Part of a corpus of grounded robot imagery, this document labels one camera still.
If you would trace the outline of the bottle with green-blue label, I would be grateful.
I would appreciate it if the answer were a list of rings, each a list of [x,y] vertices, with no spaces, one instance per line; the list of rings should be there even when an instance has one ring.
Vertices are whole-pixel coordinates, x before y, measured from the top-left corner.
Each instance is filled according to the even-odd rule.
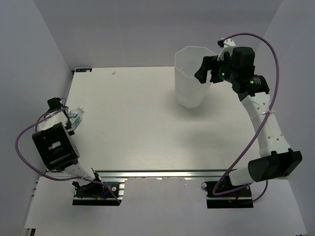
[[[80,122],[83,119],[84,108],[82,106],[78,106],[76,109],[71,111],[66,111],[67,122],[66,122],[66,130],[74,131]]]

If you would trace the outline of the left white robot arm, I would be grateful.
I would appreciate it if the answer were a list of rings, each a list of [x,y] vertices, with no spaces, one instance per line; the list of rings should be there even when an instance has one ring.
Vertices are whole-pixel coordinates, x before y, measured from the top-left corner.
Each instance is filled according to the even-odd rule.
[[[47,101],[49,109],[38,119],[32,140],[39,155],[50,171],[68,173],[78,177],[78,187],[87,186],[93,196],[103,193],[104,184],[99,175],[80,162],[79,151],[71,136],[74,135],[69,113],[62,99],[58,97]]]

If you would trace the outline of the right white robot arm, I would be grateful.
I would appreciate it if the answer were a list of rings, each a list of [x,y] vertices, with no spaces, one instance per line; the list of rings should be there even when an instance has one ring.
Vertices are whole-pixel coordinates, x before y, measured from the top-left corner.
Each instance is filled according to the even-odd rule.
[[[246,109],[259,145],[260,158],[251,160],[244,168],[231,171],[222,184],[223,192],[234,196],[241,185],[287,177],[302,161],[300,151],[293,151],[286,141],[271,108],[269,87],[265,78],[254,73],[255,53],[250,47],[235,47],[231,53],[205,56],[195,78],[206,82],[231,83],[232,89]]]

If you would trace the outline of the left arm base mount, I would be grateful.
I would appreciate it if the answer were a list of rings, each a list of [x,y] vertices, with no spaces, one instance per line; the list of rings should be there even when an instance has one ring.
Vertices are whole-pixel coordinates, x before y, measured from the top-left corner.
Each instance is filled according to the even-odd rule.
[[[124,181],[107,181],[106,185],[110,188],[115,197],[122,201],[125,189]],[[74,191],[74,196],[72,200],[73,206],[95,206],[95,207],[105,207],[105,206],[119,206],[120,203],[113,197],[110,191],[103,187],[102,193],[96,196],[84,193],[80,189]]]

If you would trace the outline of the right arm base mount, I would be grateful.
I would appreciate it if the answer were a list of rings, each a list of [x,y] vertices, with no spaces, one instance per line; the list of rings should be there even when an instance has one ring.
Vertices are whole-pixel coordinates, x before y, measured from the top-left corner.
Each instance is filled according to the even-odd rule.
[[[201,189],[206,192],[207,209],[253,208],[252,192],[249,187],[216,196],[212,192],[216,183],[216,181],[205,181],[201,184]]]

